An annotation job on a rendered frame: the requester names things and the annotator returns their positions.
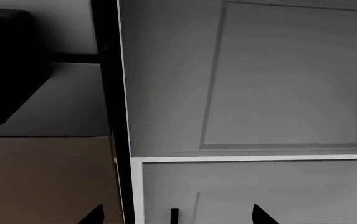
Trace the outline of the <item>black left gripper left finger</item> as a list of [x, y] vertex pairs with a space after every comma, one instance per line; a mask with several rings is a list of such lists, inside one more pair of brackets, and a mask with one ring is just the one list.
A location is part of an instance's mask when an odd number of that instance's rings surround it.
[[77, 224], [104, 224], [103, 205], [98, 205]]

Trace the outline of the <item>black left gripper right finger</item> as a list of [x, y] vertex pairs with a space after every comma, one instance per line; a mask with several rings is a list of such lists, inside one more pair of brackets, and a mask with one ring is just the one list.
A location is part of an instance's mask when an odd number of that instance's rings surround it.
[[267, 212], [258, 205], [254, 204], [252, 209], [253, 224], [279, 224]]

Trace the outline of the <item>white panelled drawer front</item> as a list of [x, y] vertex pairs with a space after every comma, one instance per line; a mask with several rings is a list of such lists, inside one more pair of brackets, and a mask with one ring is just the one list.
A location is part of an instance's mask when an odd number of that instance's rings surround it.
[[133, 157], [357, 154], [357, 0], [120, 0]]

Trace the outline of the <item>white panelled cabinet door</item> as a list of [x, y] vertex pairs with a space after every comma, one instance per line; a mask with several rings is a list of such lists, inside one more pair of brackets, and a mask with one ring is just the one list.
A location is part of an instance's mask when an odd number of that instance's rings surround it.
[[145, 224], [357, 224], [357, 161], [145, 164]]

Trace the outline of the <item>black box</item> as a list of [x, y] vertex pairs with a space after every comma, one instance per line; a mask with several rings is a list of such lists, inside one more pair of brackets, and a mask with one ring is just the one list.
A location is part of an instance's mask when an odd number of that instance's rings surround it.
[[51, 71], [33, 16], [0, 9], [0, 125], [49, 79]]

